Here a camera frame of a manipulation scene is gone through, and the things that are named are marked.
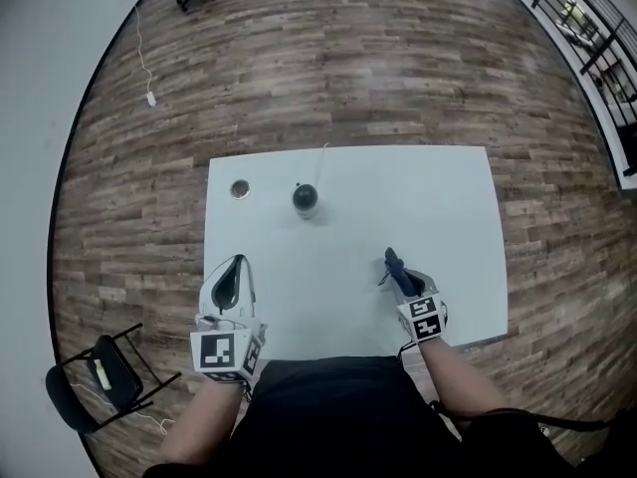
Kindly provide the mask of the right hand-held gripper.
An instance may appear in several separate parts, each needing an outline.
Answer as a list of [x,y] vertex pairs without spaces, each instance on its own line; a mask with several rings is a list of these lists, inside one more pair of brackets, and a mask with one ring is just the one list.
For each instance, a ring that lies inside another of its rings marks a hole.
[[404,272],[407,280],[390,279],[399,322],[417,344],[441,337],[447,327],[448,311],[435,281],[420,271]]

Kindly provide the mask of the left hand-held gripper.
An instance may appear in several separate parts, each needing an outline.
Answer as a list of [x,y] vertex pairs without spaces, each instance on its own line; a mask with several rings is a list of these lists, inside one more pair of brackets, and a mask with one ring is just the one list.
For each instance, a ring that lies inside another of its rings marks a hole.
[[[266,342],[267,325],[255,317],[252,267],[245,255],[232,256],[208,276],[199,293],[196,331],[190,334],[193,368],[215,382],[253,379]],[[223,319],[235,306],[242,318]]]

